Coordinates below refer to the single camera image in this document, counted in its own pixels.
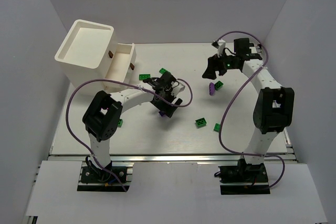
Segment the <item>white drawer cabinet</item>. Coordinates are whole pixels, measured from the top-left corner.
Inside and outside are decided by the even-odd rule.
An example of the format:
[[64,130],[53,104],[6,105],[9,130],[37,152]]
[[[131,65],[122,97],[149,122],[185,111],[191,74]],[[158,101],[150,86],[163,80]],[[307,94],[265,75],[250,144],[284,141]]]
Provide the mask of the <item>white drawer cabinet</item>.
[[114,28],[82,19],[75,20],[55,54],[64,74],[76,88],[93,79],[129,83],[135,66],[135,44],[117,42]]

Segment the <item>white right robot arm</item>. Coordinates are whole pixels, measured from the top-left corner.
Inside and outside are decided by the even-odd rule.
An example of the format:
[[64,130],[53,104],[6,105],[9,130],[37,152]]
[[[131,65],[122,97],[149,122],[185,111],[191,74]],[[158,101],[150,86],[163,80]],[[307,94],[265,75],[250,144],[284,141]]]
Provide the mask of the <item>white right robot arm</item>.
[[273,140],[291,124],[294,90],[283,87],[273,78],[261,54],[252,51],[249,38],[235,39],[233,50],[227,49],[225,42],[214,41],[212,46],[217,53],[208,58],[202,77],[214,80],[228,70],[238,69],[258,93],[253,111],[255,130],[241,158],[248,165],[260,165]]

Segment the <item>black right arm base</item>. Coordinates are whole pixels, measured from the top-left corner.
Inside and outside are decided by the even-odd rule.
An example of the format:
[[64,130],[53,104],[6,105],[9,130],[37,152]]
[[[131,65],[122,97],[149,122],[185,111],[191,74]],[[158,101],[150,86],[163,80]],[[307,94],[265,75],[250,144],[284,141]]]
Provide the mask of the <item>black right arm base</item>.
[[246,164],[240,159],[237,165],[219,166],[214,177],[219,178],[221,195],[268,195],[268,175],[263,163]]

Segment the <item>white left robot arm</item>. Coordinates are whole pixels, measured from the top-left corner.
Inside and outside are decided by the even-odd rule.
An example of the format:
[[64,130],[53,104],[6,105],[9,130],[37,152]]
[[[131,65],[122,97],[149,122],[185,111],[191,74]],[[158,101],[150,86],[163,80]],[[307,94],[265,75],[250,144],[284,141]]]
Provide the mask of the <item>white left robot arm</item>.
[[177,95],[184,89],[185,85],[168,73],[160,78],[145,79],[138,89],[125,89],[115,93],[99,91],[82,118],[93,151],[89,158],[90,166],[97,169],[111,167],[110,138],[117,130],[122,113],[150,102],[161,114],[171,118],[177,106],[182,103]]

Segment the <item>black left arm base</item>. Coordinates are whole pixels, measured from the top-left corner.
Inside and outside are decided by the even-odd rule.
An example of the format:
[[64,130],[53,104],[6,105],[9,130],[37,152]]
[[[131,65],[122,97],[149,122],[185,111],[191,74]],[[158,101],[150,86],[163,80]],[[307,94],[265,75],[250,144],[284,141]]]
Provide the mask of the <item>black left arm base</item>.
[[132,179],[132,171],[126,166],[108,165],[106,169],[112,171],[119,179],[116,179],[111,173],[95,167],[89,156],[82,165],[77,191],[87,192],[127,192]]

